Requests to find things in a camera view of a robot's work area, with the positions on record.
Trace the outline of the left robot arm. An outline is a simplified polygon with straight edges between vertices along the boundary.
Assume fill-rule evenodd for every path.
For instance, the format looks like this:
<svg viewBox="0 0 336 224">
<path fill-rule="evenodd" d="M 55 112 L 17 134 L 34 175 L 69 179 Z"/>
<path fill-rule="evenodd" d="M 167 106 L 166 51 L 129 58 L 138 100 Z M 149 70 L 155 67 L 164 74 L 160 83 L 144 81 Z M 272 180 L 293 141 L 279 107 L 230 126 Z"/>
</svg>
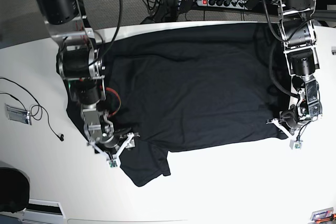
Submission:
<svg viewBox="0 0 336 224">
<path fill-rule="evenodd" d="M 278 0 L 278 24 L 191 26 L 119 40 L 113 121 L 161 154 L 289 138 L 321 114 L 316 0 Z"/>
</svg>

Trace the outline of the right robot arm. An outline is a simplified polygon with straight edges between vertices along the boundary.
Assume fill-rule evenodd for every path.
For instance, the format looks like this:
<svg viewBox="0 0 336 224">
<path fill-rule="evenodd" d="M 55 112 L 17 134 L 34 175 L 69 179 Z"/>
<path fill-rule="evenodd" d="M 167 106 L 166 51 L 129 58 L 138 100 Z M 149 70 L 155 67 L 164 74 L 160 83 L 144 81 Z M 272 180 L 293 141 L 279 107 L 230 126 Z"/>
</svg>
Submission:
<svg viewBox="0 0 336 224">
<path fill-rule="evenodd" d="M 80 105 L 83 131 L 88 144 L 111 166 L 131 147 L 134 134 L 119 133 L 102 104 L 106 99 L 104 56 L 111 44 L 96 40 L 83 0 L 36 0 L 45 26 L 58 45 L 57 72 L 67 85 L 70 98 Z"/>
</svg>

